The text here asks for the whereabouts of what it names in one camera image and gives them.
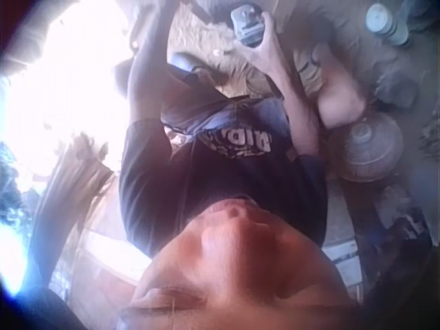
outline black t-shirt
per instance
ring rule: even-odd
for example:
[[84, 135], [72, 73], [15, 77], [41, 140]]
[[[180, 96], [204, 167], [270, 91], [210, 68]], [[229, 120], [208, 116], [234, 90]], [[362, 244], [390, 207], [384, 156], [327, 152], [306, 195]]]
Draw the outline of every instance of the black t-shirt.
[[327, 190], [319, 157], [291, 161], [275, 132], [233, 127], [200, 133], [171, 157], [159, 120], [127, 133], [120, 201], [127, 237], [153, 256], [211, 204], [249, 198], [319, 246], [325, 237]]

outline shorts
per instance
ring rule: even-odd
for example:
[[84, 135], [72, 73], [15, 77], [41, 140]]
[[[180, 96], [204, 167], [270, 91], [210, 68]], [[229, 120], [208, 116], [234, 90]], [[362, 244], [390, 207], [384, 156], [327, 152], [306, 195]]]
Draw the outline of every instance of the shorts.
[[195, 136], [203, 131], [258, 124], [291, 142], [283, 101], [279, 98], [228, 98], [214, 87], [203, 84], [196, 74], [170, 66], [174, 76], [191, 87], [165, 111], [162, 122], [176, 133]]

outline nose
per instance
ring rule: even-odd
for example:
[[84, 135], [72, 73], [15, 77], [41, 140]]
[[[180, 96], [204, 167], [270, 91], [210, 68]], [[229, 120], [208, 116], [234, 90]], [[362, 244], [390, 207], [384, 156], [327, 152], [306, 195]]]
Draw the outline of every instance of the nose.
[[217, 297], [268, 294], [276, 262], [276, 235], [271, 226], [248, 213], [228, 208], [225, 217], [206, 226], [201, 236], [203, 264]]

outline clay pot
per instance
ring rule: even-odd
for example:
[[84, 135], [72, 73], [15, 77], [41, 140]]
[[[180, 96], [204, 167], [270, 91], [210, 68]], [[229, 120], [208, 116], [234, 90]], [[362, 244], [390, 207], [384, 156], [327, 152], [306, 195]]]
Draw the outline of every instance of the clay pot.
[[370, 112], [363, 121], [342, 127], [329, 138], [334, 171], [352, 182], [372, 182], [390, 174], [404, 149], [397, 123], [388, 115]]

